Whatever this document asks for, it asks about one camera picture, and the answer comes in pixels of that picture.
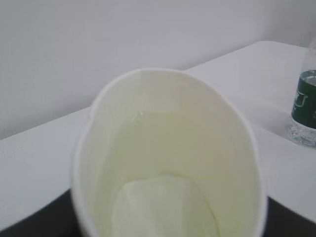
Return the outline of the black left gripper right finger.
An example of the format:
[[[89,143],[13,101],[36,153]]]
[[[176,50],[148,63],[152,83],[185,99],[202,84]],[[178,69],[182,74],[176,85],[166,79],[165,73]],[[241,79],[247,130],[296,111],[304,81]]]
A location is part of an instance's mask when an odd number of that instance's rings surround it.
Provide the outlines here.
[[[315,237],[316,224],[268,198],[264,237]]]

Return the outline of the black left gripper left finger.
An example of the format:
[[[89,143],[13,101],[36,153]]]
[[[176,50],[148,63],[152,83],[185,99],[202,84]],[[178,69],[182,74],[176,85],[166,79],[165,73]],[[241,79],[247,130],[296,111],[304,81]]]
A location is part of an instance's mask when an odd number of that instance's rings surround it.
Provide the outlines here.
[[[80,237],[70,190],[29,217],[5,228],[2,237]]]

